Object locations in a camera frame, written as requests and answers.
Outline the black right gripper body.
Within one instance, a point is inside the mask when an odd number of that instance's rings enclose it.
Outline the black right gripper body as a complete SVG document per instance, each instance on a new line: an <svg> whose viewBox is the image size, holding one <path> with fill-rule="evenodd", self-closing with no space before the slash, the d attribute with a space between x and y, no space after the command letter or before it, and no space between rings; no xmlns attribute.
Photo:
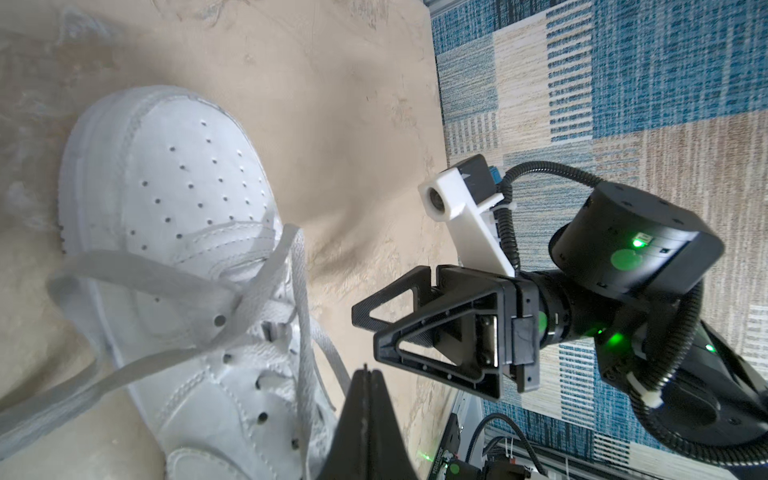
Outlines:
<svg viewBox="0 0 768 480"><path fill-rule="evenodd" d="M437 350L449 360L449 385L487 400L501 398L505 378L520 393L540 387L540 288L531 275L441 265L437 289L447 301Z"/></svg>

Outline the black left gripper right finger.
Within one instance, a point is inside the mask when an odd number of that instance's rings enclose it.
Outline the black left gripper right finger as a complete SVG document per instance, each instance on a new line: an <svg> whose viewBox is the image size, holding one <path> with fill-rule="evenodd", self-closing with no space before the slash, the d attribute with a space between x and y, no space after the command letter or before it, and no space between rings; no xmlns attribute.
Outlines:
<svg viewBox="0 0 768 480"><path fill-rule="evenodd" d="M391 398L379 370L370 372L369 479L417 479L397 423Z"/></svg>

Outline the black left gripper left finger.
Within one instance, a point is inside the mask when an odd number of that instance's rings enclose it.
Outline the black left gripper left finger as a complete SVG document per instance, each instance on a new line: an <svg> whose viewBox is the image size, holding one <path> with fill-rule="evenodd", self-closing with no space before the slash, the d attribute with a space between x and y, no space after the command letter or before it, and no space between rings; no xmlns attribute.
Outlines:
<svg viewBox="0 0 768 480"><path fill-rule="evenodd" d="M320 480L371 479L371 372L354 372Z"/></svg>

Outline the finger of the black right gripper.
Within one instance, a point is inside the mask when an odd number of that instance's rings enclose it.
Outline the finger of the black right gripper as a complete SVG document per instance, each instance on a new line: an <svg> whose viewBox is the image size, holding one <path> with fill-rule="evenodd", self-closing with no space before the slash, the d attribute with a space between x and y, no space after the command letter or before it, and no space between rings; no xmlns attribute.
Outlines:
<svg viewBox="0 0 768 480"><path fill-rule="evenodd" d="M414 267L391 284L353 305L352 325L374 334L386 332L393 336L390 329L397 321L417 312L436 298L437 293L431 280L432 270L429 266ZM380 307L398 316L387 320L375 313Z"/></svg>
<svg viewBox="0 0 768 480"><path fill-rule="evenodd" d="M501 394L501 327L497 288L461 287L374 335L377 361L486 400Z"/></svg>

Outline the white leather sneaker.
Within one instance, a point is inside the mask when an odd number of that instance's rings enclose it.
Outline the white leather sneaker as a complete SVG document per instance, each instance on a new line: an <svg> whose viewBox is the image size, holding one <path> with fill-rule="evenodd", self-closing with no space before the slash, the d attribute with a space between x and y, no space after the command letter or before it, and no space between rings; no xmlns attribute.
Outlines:
<svg viewBox="0 0 768 480"><path fill-rule="evenodd" d="M317 478L337 420L314 349L350 377L239 123L178 87L111 94L77 121L58 185L47 291L94 360L2 411L2 456L124 390L170 479Z"/></svg>

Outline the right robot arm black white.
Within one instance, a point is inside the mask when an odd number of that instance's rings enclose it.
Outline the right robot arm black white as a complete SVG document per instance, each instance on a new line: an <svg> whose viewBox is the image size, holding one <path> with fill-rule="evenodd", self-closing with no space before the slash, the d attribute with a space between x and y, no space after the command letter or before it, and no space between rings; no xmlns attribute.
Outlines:
<svg viewBox="0 0 768 480"><path fill-rule="evenodd" d="M543 348L591 338L601 379L666 448L731 467L767 461L767 384L700 318L722 241L648 192L597 185L553 236L550 271L419 266L357 303L374 356L488 400L539 384Z"/></svg>

